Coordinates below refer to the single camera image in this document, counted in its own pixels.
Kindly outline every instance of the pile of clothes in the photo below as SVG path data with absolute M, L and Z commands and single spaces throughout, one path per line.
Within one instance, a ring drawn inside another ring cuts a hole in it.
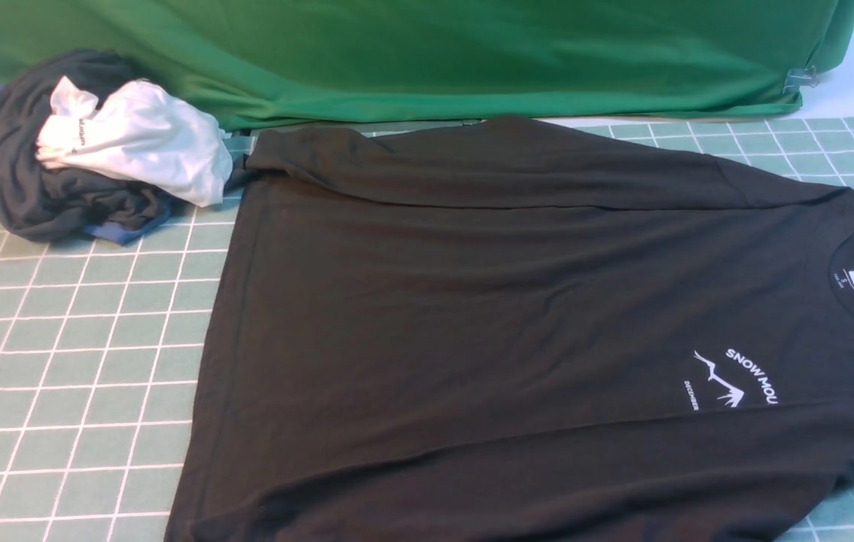
M 116 53 L 66 53 L 0 85 L 0 222 L 37 242 L 87 233 L 127 244 L 180 200 L 223 202 L 251 146 L 136 79 Z

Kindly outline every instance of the white logo print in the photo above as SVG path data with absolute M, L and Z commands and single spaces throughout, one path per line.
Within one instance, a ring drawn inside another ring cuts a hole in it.
M 714 361 L 706 360 L 697 351 L 695 352 L 695 359 L 697 359 L 698 361 L 702 361 L 703 364 L 709 366 L 709 382 L 717 382 L 723 385 L 729 391 L 727 394 L 722 395 L 722 397 L 719 397 L 718 399 L 724 399 L 725 406 L 737 408 L 738 404 L 745 397 L 745 392 L 741 391 L 739 388 L 734 387 L 734 385 L 727 383 L 726 381 L 722 380 L 717 374 L 715 374 Z

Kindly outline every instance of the shirt sleeve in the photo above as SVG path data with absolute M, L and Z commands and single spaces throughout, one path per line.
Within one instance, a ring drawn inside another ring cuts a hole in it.
M 265 131 L 247 168 L 374 202 L 476 209 L 759 209 L 844 190 L 519 117 L 378 138 Z

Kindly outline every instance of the green cloth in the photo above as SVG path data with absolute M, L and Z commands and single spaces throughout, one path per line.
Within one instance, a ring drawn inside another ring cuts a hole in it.
M 0 81 L 114 49 L 225 129 L 754 116 L 843 58 L 854 0 L 0 0 Z

